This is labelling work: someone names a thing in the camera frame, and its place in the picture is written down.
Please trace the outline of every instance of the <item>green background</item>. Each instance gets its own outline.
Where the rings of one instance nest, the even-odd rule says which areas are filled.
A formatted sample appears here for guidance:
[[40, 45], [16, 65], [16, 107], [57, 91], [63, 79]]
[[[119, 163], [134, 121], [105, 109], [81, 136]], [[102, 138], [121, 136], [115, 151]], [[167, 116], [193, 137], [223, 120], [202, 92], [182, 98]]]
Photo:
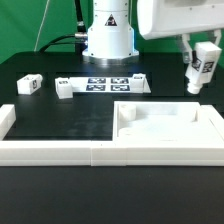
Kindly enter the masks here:
[[[17, 52], [34, 50], [46, 3], [47, 0], [0, 1], [0, 63]], [[81, 0], [81, 4], [85, 24], [89, 27], [93, 17], [92, 0]], [[139, 35], [136, 4], [137, 0], [133, 0], [132, 27], [135, 29], [136, 49], [140, 52], [179, 52], [173, 37], [146, 41]], [[50, 0], [37, 49], [56, 37], [74, 32], [74, 0]], [[194, 34], [191, 37], [192, 47], [196, 41], [207, 40], [204, 34]], [[224, 38], [220, 47], [224, 48]], [[74, 51], [74, 47], [54, 46], [49, 51]], [[224, 67], [223, 54], [219, 64]]]

